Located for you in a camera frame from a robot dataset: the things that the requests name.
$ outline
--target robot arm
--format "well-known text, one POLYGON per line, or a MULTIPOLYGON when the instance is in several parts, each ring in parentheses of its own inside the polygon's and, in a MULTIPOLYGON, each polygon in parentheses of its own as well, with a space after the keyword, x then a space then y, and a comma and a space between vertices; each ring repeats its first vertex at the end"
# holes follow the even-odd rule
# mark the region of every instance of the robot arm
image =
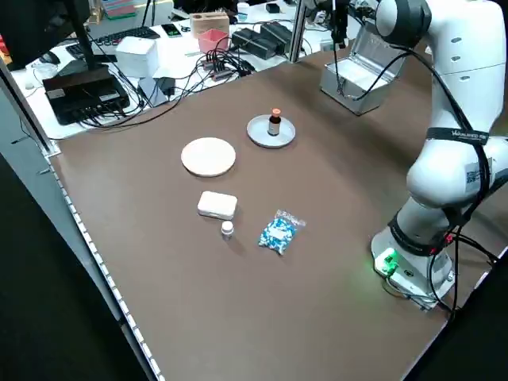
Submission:
MULTIPOLYGON (((502 111, 506 36, 502 11, 488 1, 381 0, 375 14, 379 35, 413 48, 424 40, 433 66, 464 112, 475 136, 484 139, 490 193, 508 181, 508 141, 488 137, 502 111)), ((371 243, 375 269, 425 308, 454 284, 452 261, 436 242, 458 225, 480 191, 478 153, 461 138, 464 131, 438 81, 432 85, 427 140, 407 175, 410 199, 371 243), (386 273, 387 253, 397 252, 400 268, 386 273)))

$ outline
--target table surface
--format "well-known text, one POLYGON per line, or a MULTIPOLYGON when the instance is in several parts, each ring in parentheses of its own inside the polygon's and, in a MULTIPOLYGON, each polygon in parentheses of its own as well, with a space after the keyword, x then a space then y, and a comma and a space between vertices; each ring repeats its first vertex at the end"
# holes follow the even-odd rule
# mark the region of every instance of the table surface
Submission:
MULTIPOLYGON (((259 4, 257 6, 249 7, 246 11, 248 14, 247 20, 245 22, 258 22, 258 21, 270 21, 273 19, 284 19, 284 20, 292 20, 294 18, 294 6, 288 6, 282 0, 278 0, 277 3, 281 8, 281 13, 268 13, 265 10, 265 4, 259 4)), ((104 21, 111 25, 114 28, 114 21, 104 21)), ((182 26, 189 26, 189 21, 179 21, 176 22, 175 25, 181 30, 182 26)), ((290 22, 283 22, 283 25, 288 29, 293 29, 293 24, 290 22)), ((92 36, 97 37, 94 34, 93 25, 92 27, 92 36)), ((241 28, 250 28, 259 31, 260 25, 231 25, 230 33, 235 32, 241 28)), ((360 25, 354 18, 349 18, 348 25, 348 36, 350 38, 354 38, 358 33, 360 25)), ((157 72, 154 74, 154 78, 159 77, 172 77, 172 78, 182 78, 186 75, 189 75, 194 68, 196 62, 198 61, 201 54, 197 54, 194 56, 186 56, 188 53, 199 52, 198 40, 194 39, 191 36, 191 33, 182 33, 181 37, 170 38, 164 32, 161 26, 157 25, 152 27, 159 35, 160 38, 156 40, 157 43, 157 51, 159 55, 160 67, 157 72)), ((320 50, 320 41, 321 39, 330 38, 329 32, 323 32, 322 27, 318 26, 308 26, 305 33, 304 38, 307 42, 304 41, 302 47, 308 52, 308 44, 310 44, 312 51, 317 52, 320 50)), ((72 56, 67 52, 64 46, 59 46, 52 51, 60 58, 60 64, 58 65, 58 70, 61 70, 65 65, 67 65, 71 60, 73 60, 72 56)), ((286 59, 282 56, 275 56, 270 58, 269 60, 262 60, 252 55, 243 55, 242 58, 245 58, 248 62, 250 62, 257 71, 262 71, 269 67, 274 67, 282 62, 285 62, 286 59)), ((113 67, 113 65, 109 64, 110 70, 113 73, 116 73, 117 70, 113 67)), ((90 129, 90 127, 85 126, 83 124, 73 123, 70 125, 61 125, 57 120, 55 113, 53 112, 49 102, 46 98, 44 88, 41 83, 41 74, 37 72, 37 67, 33 66, 33 64, 28 65, 26 70, 22 71, 13 71, 14 80, 17 82, 17 85, 20 87, 21 92, 27 98, 28 103, 33 109, 33 112, 39 119, 42 128, 46 132, 46 135, 54 140, 61 140, 67 137, 73 136, 77 133, 82 133, 86 129, 90 129), (25 84, 27 82, 31 82, 35 85, 34 89, 26 90, 25 84)), ((200 70, 199 73, 194 74, 187 85, 187 88, 192 87, 196 83, 201 81, 201 76, 206 74, 205 71, 200 70)), ((134 86, 137 86, 138 79, 129 78, 129 80, 133 83, 134 86)), ((208 79, 204 83, 204 88, 217 86, 219 84, 224 83, 225 81, 214 82, 212 79, 208 79)), ((175 85, 177 87, 184 88, 187 84, 187 79, 176 80, 175 85)), ((137 101, 135 101, 135 95, 132 94, 132 91, 128 88, 125 88, 128 91, 128 94, 131 94, 131 106, 126 108, 125 111, 130 111, 133 109, 137 101)), ((181 91, 177 90, 175 92, 175 97, 179 96, 181 91)), ((116 121, 114 118, 106 119, 110 121, 116 121)))
MULTIPOLYGON (((331 60, 281 64, 147 125, 72 137, 52 158, 166 379, 399 379, 443 325, 442 311, 385 292, 369 250, 406 201, 430 77, 407 63, 385 103, 356 117, 319 91, 331 60), (274 106, 297 137, 269 150, 245 128, 274 106), (234 167, 214 179, 180 162, 188 142, 207 136, 237 150, 234 167), (231 241, 219 220, 197 215, 203 191, 238 197, 231 241), (284 257, 257 245, 278 209, 307 223, 284 257)), ((464 232, 500 252, 507 205, 501 190, 464 232)), ((463 301, 487 265, 466 247, 460 255, 463 301)))

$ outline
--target green light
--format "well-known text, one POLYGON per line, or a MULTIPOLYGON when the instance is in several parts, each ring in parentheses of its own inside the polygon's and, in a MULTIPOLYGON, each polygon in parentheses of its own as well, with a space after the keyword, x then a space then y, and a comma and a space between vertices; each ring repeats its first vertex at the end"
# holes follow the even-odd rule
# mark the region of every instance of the green light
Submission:
POLYGON ((383 274, 392 276, 398 267, 398 253, 394 248, 387 248, 375 259, 375 265, 383 274))

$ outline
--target brown bottle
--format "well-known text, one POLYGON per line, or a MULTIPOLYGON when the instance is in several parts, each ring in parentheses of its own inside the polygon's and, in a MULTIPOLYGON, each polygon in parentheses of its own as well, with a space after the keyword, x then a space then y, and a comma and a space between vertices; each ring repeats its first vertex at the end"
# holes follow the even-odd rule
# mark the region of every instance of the brown bottle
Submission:
POLYGON ((280 132, 280 110, 273 109, 271 111, 270 119, 268 120, 268 133, 273 137, 276 137, 280 132))

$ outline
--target white desk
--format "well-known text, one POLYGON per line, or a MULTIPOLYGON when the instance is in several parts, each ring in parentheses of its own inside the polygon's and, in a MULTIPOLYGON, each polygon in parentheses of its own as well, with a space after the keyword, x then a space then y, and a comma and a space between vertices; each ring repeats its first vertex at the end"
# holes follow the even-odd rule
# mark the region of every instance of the white desk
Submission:
MULTIPOLYGON (((281 13, 268 13, 265 10, 265 4, 259 4, 257 6, 251 6, 248 8, 247 20, 244 22, 258 22, 258 21, 270 21, 274 19, 294 19, 294 6, 288 6, 282 0, 278 0, 277 4, 280 6, 281 13)), ((287 28, 292 29, 293 24, 290 22, 283 23, 287 28)), ((189 26, 189 21, 179 21, 176 22, 175 25, 177 28, 181 29, 182 26, 189 26)), ((186 56, 186 54, 192 52, 199 52, 198 40, 194 39, 191 36, 190 32, 182 33, 181 37, 169 38, 166 33, 163 31, 161 26, 152 27, 154 31, 156 31, 160 38, 156 40, 157 49, 159 53, 159 61, 160 67, 157 72, 154 74, 154 78, 159 77, 172 77, 172 78, 182 78, 186 75, 189 75, 194 68, 196 62, 198 61, 201 54, 186 56)), ((231 25, 229 28, 230 33, 235 32, 238 29, 242 28, 250 28, 259 31, 260 25, 231 25)), ((304 33, 304 38, 308 41, 308 44, 312 47, 312 52, 317 52, 320 50, 320 41, 322 39, 329 39, 329 32, 323 32, 322 28, 309 26, 304 33)), ((355 21, 352 17, 349 18, 349 27, 348 27, 348 37, 354 38, 360 29, 360 25, 357 21, 355 21)), ((306 52, 309 52, 309 46, 307 42, 303 42, 303 48, 306 52)), ((59 46, 52 51, 60 58, 60 64, 58 65, 58 70, 61 70, 65 65, 67 65, 71 60, 73 60, 72 56, 67 52, 64 46, 59 46)), ((275 56, 270 58, 269 60, 262 60, 253 55, 242 55, 242 58, 247 60, 252 66, 256 68, 257 71, 261 71, 270 67, 274 67, 282 62, 286 61, 286 58, 281 56, 275 56)), ((13 71, 12 75, 14 80, 17 82, 17 85, 20 87, 23 95, 27 98, 28 103, 33 109, 33 112, 37 116, 42 128, 48 135, 50 139, 61 140, 73 136, 77 133, 82 133, 86 129, 90 127, 83 127, 77 123, 73 123, 71 125, 61 125, 57 120, 56 116, 53 113, 51 106, 49 105, 48 100, 46 99, 44 88, 42 84, 34 78, 33 72, 34 69, 28 66, 28 70, 22 71, 13 71), (25 84, 27 81, 30 81, 35 84, 37 89, 26 90, 25 84)), ((199 83, 201 81, 201 76, 206 75, 204 71, 199 72, 198 74, 194 74, 190 77, 188 87, 199 83)), ((138 79, 130 78, 130 81, 134 86, 137 86, 138 79)), ((204 83, 204 87, 212 87, 221 84, 222 82, 214 82, 211 79, 208 79, 204 83)), ((187 79, 176 80, 177 87, 185 87, 187 83, 187 79)), ((181 94, 181 91, 175 92, 175 97, 178 97, 181 94)), ((136 107, 136 103, 131 98, 131 106, 126 111, 132 110, 136 107)))

